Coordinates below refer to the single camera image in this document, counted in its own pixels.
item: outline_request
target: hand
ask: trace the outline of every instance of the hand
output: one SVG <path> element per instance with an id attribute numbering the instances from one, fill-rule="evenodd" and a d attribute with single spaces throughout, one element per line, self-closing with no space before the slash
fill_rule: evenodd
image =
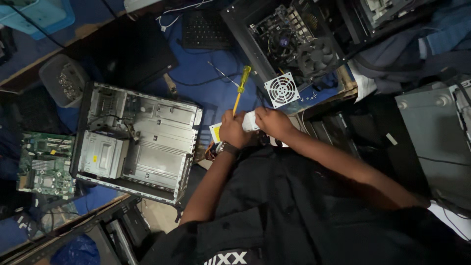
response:
<path id="1" fill-rule="evenodd" d="M 244 132 L 242 129 L 242 122 L 244 121 L 245 111 L 232 116 L 233 110 L 228 109 L 222 115 L 222 125 L 219 129 L 219 138 L 221 141 L 226 141 L 230 145 L 239 149 L 247 145 L 251 138 L 251 134 Z"/>
<path id="2" fill-rule="evenodd" d="M 266 134 L 284 142 L 298 129 L 293 126 L 288 116 L 275 109 L 258 107 L 255 109 L 255 123 Z"/>

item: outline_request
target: container of screws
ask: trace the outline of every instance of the container of screws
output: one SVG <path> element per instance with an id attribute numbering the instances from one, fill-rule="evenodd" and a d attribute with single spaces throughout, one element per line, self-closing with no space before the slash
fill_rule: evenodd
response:
<path id="1" fill-rule="evenodd" d="M 85 84 L 90 80 L 80 64 L 59 54 L 39 70 L 39 77 L 56 104 L 62 108 L 78 108 Z"/>

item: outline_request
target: shirt sleeve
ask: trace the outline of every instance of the shirt sleeve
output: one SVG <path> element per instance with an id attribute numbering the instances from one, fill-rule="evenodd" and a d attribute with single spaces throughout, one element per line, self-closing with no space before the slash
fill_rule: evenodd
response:
<path id="1" fill-rule="evenodd" d="M 188 222 L 160 237 L 143 257 L 142 264 L 193 264 L 197 227 Z"/>

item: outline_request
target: green motherboard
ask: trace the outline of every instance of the green motherboard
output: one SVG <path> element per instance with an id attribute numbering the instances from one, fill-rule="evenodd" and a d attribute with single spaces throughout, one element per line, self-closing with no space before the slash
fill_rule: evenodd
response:
<path id="1" fill-rule="evenodd" d="M 75 179 L 69 169 L 75 137 L 40 132 L 23 136 L 17 189 L 73 197 Z"/>

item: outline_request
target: table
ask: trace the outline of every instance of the table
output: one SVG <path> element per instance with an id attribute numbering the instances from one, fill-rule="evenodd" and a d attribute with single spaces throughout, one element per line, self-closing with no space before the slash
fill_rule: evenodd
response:
<path id="1" fill-rule="evenodd" d="M 123 0 L 106 1 L 117 15 L 124 14 Z M 70 0 L 70 4 L 75 13 L 75 23 L 51 35 L 64 46 L 90 35 L 114 19 L 100 0 Z M 48 38 L 35 41 L 17 30 L 13 30 L 13 38 L 18 51 L 0 66 L 0 87 L 61 50 Z"/>
<path id="2" fill-rule="evenodd" d="M 116 2 L 120 0 L 108 0 L 110 5 L 116 8 Z M 75 7 L 78 5 L 78 0 L 71 0 L 74 10 L 76 11 L 77 21 L 95 21 L 103 19 L 111 19 L 111 14 L 108 11 L 101 7 L 97 7 L 100 11 L 93 10 L 93 18 L 81 18 L 83 13 Z M 91 5 L 91 0 L 81 1 L 83 6 L 87 4 Z M 165 16 L 162 18 L 162 24 L 168 25 L 173 21 L 175 17 Z M 71 26 L 70 29 L 64 29 L 56 34 L 54 37 L 59 41 L 65 41 L 67 39 L 72 40 L 73 32 L 82 28 L 83 26 Z M 207 62 L 213 61 L 213 64 L 218 67 L 222 72 L 226 74 L 234 73 L 241 71 L 243 63 L 237 55 L 234 56 L 230 51 L 218 50 L 208 53 L 206 50 L 184 50 L 180 45 L 177 44 L 176 39 L 181 38 L 181 19 L 177 21 L 172 28 L 167 29 L 165 32 L 166 38 L 169 40 L 170 47 L 174 52 L 179 66 L 173 69 L 170 72 L 170 75 L 183 83 L 194 84 L 207 81 L 209 79 L 215 78 L 218 73 L 216 73 L 212 66 Z M 24 67 L 31 58 L 40 57 L 44 60 L 44 53 L 51 52 L 55 49 L 54 44 L 49 43 L 49 40 L 43 39 L 37 43 L 34 51 L 25 53 L 24 58 L 21 58 L 21 51 L 26 47 L 34 45 L 34 43 L 27 43 L 27 41 L 21 41 L 19 47 L 19 52 L 15 54 L 15 57 L 10 60 L 7 64 L 2 67 L 5 68 L 8 64 L 12 66 L 16 71 L 19 67 Z M 240 77 L 238 76 L 235 80 L 236 83 L 240 82 Z M 303 97 L 303 101 L 295 101 L 286 106 L 283 106 L 281 110 L 287 114 L 296 114 L 304 109 L 307 109 L 321 101 L 327 100 L 330 97 L 337 95 L 339 91 L 346 92 L 344 84 L 339 83 L 340 87 L 333 87 L 330 89 L 324 89 L 322 91 L 315 91 L 312 87 L 308 87 L 300 93 L 300 96 Z M 204 84 L 201 86 L 185 86 L 177 84 L 177 93 L 180 96 L 181 100 L 189 100 L 196 102 L 203 106 L 203 119 L 202 119 L 202 128 L 200 131 L 200 144 L 207 146 L 211 141 L 211 133 L 209 131 L 209 126 L 220 122 L 222 114 L 229 108 L 234 106 L 234 102 L 237 96 L 237 89 L 234 84 L 228 82 L 225 83 L 223 80 L 218 80 L 212 83 Z M 168 87 L 163 78 L 159 78 L 154 82 L 151 82 L 149 85 L 142 89 L 142 92 L 146 92 L 152 95 L 166 97 L 168 95 Z M 256 96 L 256 86 L 252 79 L 249 78 L 246 87 L 245 93 L 241 95 L 239 107 L 237 111 L 252 111 L 256 107 L 261 106 L 260 100 Z M 57 108 L 59 117 L 61 120 L 71 129 L 72 131 L 76 130 L 77 120 L 78 120 L 78 109 L 77 108 Z M 90 189 L 90 192 L 87 196 L 75 200 L 72 204 L 67 205 L 66 208 L 68 211 L 77 212 L 80 215 L 84 215 L 88 210 L 93 210 L 97 207 L 100 207 L 109 201 L 115 199 L 120 194 L 112 189 L 105 188 L 102 186 L 97 186 Z M 69 222 L 73 216 L 64 215 L 63 219 L 58 219 L 59 223 L 55 220 L 54 227 L 58 225 L 65 224 Z M 21 244 L 27 240 L 24 229 L 21 230 L 18 228 L 18 225 L 15 221 L 7 219 L 0 222 L 0 234 L 2 237 L 0 239 L 0 253 L 6 251 L 9 248 L 14 247 L 15 245 Z"/>

